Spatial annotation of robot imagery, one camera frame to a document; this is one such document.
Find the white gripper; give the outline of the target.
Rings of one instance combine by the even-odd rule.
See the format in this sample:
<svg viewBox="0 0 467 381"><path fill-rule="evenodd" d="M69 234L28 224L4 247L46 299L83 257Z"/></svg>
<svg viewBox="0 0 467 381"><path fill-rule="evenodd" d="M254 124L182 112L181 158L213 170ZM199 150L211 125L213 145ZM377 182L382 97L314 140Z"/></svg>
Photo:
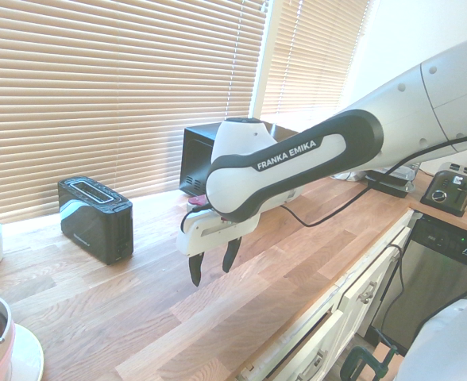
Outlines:
<svg viewBox="0 0 467 381"><path fill-rule="evenodd" d="M204 252L222 244L227 245L222 261L222 270L228 273L241 246L242 237L251 233L257 226L260 215L257 214L243 222L223 219L213 210L199 211L187 215L176 239L177 249L188 260L191 281L197 287L200 284Z"/></svg>

